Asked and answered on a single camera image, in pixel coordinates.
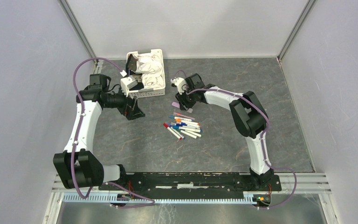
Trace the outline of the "orange cap marker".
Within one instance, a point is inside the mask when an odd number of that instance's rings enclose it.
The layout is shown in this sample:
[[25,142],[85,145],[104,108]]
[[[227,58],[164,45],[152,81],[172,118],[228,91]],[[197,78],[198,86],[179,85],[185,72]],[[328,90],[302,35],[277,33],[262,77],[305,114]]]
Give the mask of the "orange cap marker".
[[197,122],[192,122],[184,119],[175,119],[175,121],[179,123],[186,123],[187,125],[191,125],[191,126],[200,126],[200,124]]

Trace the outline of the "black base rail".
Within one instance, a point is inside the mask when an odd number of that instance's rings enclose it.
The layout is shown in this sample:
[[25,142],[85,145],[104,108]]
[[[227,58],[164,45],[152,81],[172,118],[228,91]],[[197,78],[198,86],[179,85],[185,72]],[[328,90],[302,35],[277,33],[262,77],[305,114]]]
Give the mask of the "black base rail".
[[257,188],[250,173],[239,172],[135,172],[116,183],[151,199],[240,199],[244,192],[282,190],[278,175]]

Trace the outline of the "white crumpled cloth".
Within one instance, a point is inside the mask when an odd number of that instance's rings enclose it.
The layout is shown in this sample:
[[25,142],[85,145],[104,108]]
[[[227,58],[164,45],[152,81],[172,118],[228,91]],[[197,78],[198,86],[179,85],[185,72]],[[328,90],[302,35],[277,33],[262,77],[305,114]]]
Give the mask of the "white crumpled cloth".
[[135,54],[138,59],[136,72],[142,73],[144,89],[163,87],[163,65],[159,54]]

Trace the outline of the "white plastic basket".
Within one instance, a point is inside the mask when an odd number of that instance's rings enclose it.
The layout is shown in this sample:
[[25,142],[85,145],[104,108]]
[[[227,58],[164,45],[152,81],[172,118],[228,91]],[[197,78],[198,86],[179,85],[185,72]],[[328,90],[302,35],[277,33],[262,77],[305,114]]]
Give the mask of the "white plastic basket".
[[145,98],[165,95],[165,70],[163,51],[151,49],[140,53],[127,53],[125,71],[121,87],[125,95]]

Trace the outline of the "red cap marker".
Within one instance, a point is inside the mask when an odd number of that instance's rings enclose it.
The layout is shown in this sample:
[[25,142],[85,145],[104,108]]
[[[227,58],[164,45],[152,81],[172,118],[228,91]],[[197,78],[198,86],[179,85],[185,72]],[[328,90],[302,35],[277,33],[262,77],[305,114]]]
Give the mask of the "red cap marker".
[[169,132],[171,132],[178,140],[181,140],[181,139],[182,139],[182,137],[181,137],[179,134],[177,134],[176,132],[174,132],[174,130],[171,129],[166,123],[164,123],[163,126],[164,126]]

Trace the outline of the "blue cap marker lower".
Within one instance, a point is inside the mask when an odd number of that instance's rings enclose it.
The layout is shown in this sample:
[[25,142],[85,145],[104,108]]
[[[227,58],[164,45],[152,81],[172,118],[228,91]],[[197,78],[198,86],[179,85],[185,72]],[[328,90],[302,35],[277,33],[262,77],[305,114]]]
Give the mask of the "blue cap marker lower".
[[198,129],[198,128],[191,128],[191,127],[187,127],[187,126],[171,126],[171,127],[176,130],[185,130],[185,131],[190,131],[190,132],[195,132],[195,133],[201,133],[201,129]]

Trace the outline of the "light blue cap marker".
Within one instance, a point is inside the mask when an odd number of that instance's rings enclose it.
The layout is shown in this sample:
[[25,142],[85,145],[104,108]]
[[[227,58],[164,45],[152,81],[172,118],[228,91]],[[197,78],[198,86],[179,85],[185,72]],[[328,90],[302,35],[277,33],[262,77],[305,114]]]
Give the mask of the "light blue cap marker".
[[193,119],[183,118],[183,117],[177,117],[177,116],[169,116],[170,119],[174,120],[181,120],[181,121],[187,121],[187,122],[194,122]]

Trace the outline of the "white marker bottom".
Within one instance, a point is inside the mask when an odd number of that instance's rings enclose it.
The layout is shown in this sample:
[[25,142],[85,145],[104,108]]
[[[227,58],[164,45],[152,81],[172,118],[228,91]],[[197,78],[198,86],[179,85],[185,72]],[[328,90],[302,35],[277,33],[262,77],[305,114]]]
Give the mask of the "white marker bottom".
[[185,134],[185,135],[187,135],[187,136],[190,136],[190,137],[192,137],[192,138],[194,138],[194,139],[196,139],[196,138],[201,138],[201,137],[202,137],[201,134],[194,133],[194,132],[190,132],[190,131],[180,130],[180,132],[183,133],[183,134]]

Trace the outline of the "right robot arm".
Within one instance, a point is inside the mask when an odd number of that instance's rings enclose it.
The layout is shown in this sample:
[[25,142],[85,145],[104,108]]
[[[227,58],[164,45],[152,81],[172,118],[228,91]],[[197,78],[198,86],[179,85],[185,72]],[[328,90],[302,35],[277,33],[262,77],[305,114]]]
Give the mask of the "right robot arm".
[[195,103],[216,105],[231,112],[237,131],[245,137],[250,154],[250,183],[255,190],[269,185],[274,171],[266,150],[268,116],[257,96],[252,92],[235,93],[213,84],[205,85],[199,74],[187,78],[174,77],[171,85],[177,88],[175,98],[181,110],[192,108]]

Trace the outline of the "black printed shirt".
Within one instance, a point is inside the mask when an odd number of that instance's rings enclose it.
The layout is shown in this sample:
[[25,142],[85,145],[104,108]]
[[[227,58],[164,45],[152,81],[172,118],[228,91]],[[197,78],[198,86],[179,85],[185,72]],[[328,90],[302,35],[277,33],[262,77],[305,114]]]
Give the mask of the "black printed shirt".
[[125,67],[126,72],[130,77],[132,77],[137,82],[136,85],[133,85],[130,88],[130,91],[137,91],[137,90],[141,90],[144,88],[144,85],[142,83],[142,73],[136,72],[137,62],[138,62],[138,59],[136,59],[133,54],[130,54],[127,57],[127,62],[126,62],[126,67]]

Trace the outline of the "blue cap marker upper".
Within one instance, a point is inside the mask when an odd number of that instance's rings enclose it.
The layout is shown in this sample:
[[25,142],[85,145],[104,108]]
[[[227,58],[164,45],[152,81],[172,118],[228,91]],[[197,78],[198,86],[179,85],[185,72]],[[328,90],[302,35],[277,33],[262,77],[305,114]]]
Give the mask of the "blue cap marker upper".
[[188,123],[184,123],[184,122],[177,122],[176,123],[176,126],[187,126],[187,127],[190,127],[190,128],[196,128],[196,129],[200,129],[200,126],[199,125],[194,125],[194,124],[188,124]]

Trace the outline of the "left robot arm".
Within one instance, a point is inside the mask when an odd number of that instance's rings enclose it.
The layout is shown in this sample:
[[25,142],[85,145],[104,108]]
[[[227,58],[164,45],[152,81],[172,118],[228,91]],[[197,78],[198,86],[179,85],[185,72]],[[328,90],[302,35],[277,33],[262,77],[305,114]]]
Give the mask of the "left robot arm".
[[109,182],[123,190],[128,178],[121,165],[103,165],[92,153],[97,121],[103,109],[116,108],[128,120],[145,116],[137,97],[109,93],[111,78],[92,74],[89,85],[76,97],[76,119],[71,136],[62,153],[55,154],[53,164],[66,189],[96,187]]

